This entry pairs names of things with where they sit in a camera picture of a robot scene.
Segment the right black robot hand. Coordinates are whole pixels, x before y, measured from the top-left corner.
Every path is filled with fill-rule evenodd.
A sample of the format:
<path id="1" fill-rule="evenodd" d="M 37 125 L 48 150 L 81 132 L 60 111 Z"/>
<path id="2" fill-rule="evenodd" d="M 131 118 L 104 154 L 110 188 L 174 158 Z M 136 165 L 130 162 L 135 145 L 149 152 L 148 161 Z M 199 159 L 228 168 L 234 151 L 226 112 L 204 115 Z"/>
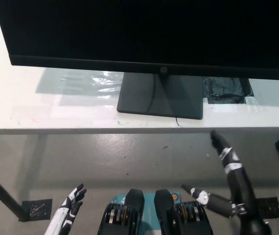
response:
<path id="1" fill-rule="evenodd" d="M 253 187 L 234 148 L 215 130 L 211 131 L 210 138 L 227 176 L 231 198 L 226 199 L 188 184 L 182 184 L 181 188 L 199 204 L 224 217 L 238 215 L 248 220 L 261 219 Z"/>

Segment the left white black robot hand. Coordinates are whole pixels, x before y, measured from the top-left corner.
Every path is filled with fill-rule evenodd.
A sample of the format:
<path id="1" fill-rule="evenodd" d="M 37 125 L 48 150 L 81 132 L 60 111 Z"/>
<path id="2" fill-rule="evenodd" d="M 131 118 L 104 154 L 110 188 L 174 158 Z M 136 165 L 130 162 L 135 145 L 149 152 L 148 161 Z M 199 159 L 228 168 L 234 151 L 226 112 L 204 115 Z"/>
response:
<path id="1" fill-rule="evenodd" d="M 57 209 L 44 235 L 68 235 L 75 218 L 83 205 L 82 199 L 87 192 L 84 184 L 77 186 Z"/>

